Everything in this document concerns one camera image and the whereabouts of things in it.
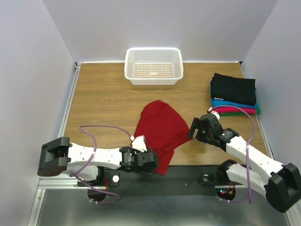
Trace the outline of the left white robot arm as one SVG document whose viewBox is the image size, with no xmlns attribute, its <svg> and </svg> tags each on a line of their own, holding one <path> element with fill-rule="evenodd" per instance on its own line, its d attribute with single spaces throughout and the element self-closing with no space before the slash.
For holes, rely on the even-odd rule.
<svg viewBox="0 0 301 226">
<path fill-rule="evenodd" d="M 134 173 L 156 169 L 158 155 L 146 146 L 145 136 L 129 139 L 130 146 L 103 149 L 71 143 L 69 137 L 57 138 L 42 145 L 37 174 L 55 177 L 63 173 L 98 186 L 105 176 L 98 167 Z"/>
</svg>

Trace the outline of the aluminium frame rail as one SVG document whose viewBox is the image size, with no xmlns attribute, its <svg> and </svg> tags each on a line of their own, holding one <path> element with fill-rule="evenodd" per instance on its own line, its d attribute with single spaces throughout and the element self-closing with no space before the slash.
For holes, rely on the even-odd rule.
<svg viewBox="0 0 301 226">
<path fill-rule="evenodd" d="M 38 183 L 39 189 L 75 189 L 78 188 L 75 178 L 67 177 L 41 177 Z"/>
</svg>

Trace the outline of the red t shirt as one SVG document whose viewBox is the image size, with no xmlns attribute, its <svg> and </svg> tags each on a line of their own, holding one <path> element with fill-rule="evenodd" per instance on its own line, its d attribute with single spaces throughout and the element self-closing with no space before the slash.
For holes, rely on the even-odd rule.
<svg viewBox="0 0 301 226">
<path fill-rule="evenodd" d="M 156 100 L 142 110 L 134 136 L 145 136 L 146 146 L 158 155 L 159 165 L 155 171 L 165 175 L 174 150 L 190 141 L 189 130 L 187 123 L 175 109 Z"/>
</svg>

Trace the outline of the white plastic basket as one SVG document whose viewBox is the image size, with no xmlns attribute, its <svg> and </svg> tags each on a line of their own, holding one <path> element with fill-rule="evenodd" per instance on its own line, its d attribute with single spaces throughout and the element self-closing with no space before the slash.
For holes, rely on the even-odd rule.
<svg viewBox="0 0 301 226">
<path fill-rule="evenodd" d="M 177 48 L 141 47 L 126 52 L 124 76 L 133 85 L 175 85 L 183 74 Z"/>
</svg>

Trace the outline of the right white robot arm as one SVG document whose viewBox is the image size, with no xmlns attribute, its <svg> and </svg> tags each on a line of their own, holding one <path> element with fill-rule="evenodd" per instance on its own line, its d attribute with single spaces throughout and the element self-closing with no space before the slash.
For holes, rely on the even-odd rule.
<svg viewBox="0 0 301 226">
<path fill-rule="evenodd" d="M 188 132 L 189 138 L 214 145 L 224 152 L 236 156 L 246 166 L 227 160 L 218 166 L 217 180 L 226 184 L 229 181 L 247 186 L 266 198 L 268 203 L 281 213 L 287 212 L 301 199 L 301 174 L 289 163 L 278 162 L 263 154 L 236 131 L 224 129 L 219 116 L 207 113 L 194 118 Z"/>
</svg>

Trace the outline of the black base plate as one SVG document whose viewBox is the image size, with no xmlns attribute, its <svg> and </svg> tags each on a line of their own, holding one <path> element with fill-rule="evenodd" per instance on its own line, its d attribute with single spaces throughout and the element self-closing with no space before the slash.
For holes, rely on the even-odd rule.
<svg viewBox="0 0 301 226">
<path fill-rule="evenodd" d="M 165 175 L 156 173 L 126 173 L 107 169 L 108 185 L 101 182 L 96 189 L 108 189 L 120 198 L 148 196 L 204 195 L 215 196 L 216 189 L 239 186 L 230 182 L 217 165 L 171 165 Z"/>
</svg>

